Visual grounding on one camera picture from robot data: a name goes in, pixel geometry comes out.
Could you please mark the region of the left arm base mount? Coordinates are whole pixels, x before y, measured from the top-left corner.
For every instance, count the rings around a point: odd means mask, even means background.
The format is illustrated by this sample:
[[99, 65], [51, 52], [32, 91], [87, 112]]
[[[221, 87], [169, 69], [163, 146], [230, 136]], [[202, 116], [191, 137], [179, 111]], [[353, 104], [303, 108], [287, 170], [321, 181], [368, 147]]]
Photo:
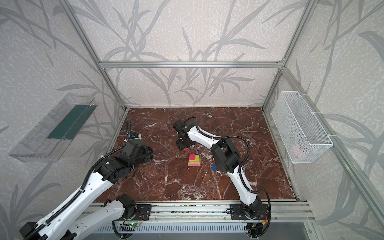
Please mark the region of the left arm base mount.
[[130, 217], [131, 221], [148, 221], [150, 219], [152, 205], [139, 204], [135, 205], [133, 215]]

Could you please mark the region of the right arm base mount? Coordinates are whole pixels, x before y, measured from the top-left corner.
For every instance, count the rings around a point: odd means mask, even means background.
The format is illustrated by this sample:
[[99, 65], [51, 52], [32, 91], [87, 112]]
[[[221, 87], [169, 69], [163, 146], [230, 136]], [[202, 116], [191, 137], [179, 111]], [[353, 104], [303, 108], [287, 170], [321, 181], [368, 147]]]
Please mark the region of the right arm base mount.
[[257, 212], [251, 214], [251, 211], [246, 209], [242, 204], [230, 204], [230, 207], [225, 210], [230, 215], [231, 220], [256, 220], [264, 221], [268, 219], [270, 208], [268, 204], [262, 204]]

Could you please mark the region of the lime green block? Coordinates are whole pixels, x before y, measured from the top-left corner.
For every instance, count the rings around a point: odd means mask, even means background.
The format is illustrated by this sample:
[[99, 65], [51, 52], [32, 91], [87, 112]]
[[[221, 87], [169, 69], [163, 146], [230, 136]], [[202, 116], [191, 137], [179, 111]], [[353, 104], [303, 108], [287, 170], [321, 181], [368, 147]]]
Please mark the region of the lime green block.
[[194, 161], [191, 161], [191, 162], [200, 162], [200, 157], [199, 156], [196, 156], [195, 160]]

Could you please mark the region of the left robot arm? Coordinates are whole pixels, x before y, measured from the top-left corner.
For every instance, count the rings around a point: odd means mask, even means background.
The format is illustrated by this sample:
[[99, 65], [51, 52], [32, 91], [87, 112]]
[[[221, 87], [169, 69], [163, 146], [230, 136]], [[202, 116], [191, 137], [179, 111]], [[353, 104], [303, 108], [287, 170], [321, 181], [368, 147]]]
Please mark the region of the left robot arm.
[[134, 218], [136, 202], [126, 194], [117, 197], [101, 210], [80, 215], [106, 190], [127, 177], [139, 165], [153, 160], [153, 149], [144, 141], [128, 139], [114, 152], [101, 156], [87, 172], [82, 185], [50, 214], [39, 221], [27, 222], [20, 229], [25, 240], [80, 240], [107, 222]]

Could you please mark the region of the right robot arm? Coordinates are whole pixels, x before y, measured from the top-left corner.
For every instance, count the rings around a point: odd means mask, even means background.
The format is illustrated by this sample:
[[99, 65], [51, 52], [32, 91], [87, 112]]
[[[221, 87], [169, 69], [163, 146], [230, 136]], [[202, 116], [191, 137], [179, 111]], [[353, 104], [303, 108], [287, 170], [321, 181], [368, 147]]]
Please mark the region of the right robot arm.
[[[179, 139], [176, 140], [179, 150], [200, 144], [211, 151], [218, 169], [230, 177], [238, 191], [247, 217], [254, 219], [262, 207], [262, 200], [259, 197], [259, 192], [252, 189], [245, 176], [244, 164], [251, 153], [248, 141], [240, 136], [216, 136], [201, 129], [196, 123], [188, 123], [182, 120], [177, 120], [173, 127], [179, 136]], [[247, 153], [242, 160], [240, 152], [232, 139], [239, 139], [245, 142], [247, 146]]]

